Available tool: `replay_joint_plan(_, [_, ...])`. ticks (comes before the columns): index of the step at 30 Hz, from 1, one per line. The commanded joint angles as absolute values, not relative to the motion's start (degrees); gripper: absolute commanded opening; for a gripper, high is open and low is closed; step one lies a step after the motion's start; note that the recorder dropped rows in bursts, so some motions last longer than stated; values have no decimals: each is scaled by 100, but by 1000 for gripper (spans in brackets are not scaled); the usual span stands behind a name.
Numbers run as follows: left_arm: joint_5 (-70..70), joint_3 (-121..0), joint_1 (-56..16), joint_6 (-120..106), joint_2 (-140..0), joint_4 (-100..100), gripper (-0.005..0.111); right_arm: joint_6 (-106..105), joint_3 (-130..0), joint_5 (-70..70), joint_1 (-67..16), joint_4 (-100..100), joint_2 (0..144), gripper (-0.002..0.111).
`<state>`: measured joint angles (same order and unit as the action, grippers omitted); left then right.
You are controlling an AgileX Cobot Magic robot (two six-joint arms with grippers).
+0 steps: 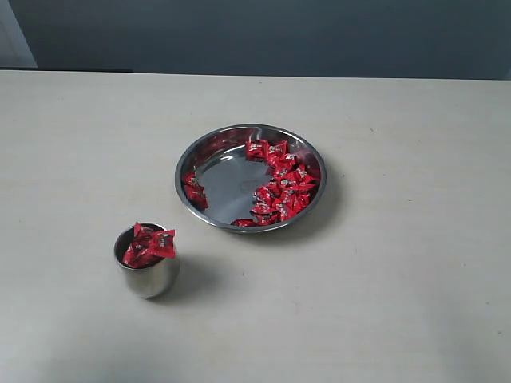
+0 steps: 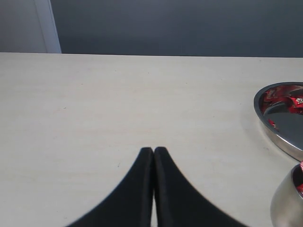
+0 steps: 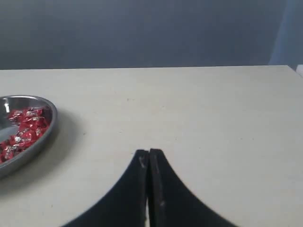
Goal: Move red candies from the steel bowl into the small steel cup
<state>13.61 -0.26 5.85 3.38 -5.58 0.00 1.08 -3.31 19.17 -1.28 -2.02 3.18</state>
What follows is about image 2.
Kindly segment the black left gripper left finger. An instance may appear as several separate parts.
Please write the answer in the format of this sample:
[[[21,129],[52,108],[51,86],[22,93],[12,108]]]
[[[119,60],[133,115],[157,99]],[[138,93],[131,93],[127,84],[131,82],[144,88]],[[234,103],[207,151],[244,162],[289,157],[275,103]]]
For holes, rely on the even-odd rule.
[[[149,227],[152,217],[154,153],[141,148],[119,185],[70,227]]]

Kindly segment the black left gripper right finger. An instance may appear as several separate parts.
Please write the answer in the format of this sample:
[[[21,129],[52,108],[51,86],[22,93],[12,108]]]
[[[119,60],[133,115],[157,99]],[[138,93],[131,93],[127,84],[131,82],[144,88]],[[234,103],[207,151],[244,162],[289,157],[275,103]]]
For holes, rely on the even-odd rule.
[[[201,195],[178,169],[168,150],[154,151],[155,201],[160,227],[243,227]]]

